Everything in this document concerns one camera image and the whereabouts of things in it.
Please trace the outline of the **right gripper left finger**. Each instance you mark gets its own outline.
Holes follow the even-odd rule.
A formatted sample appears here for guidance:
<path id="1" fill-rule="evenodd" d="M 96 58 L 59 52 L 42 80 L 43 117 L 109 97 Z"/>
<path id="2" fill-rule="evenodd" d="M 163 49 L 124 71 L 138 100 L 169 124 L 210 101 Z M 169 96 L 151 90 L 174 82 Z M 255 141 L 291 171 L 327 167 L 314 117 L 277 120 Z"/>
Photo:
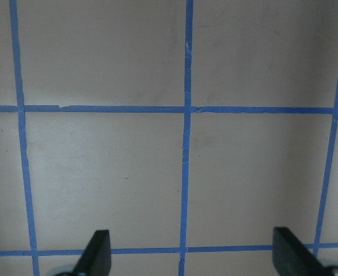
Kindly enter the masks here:
<path id="1" fill-rule="evenodd" d="M 108 276 L 111 271 L 109 231 L 97 230 L 88 242 L 71 275 Z"/>

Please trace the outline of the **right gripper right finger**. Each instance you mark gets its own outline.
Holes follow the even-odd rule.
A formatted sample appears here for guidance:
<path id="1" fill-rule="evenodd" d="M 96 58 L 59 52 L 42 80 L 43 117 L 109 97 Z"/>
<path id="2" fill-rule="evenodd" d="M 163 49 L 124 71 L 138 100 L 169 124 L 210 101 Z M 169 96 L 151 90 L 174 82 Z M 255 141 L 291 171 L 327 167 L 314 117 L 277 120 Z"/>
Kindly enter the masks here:
<path id="1" fill-rule="evenodd" d="M 282 276 L 330 275 L 330 269 L 323 266 L 287 227 L 273 228 L 272 263 Z"/>

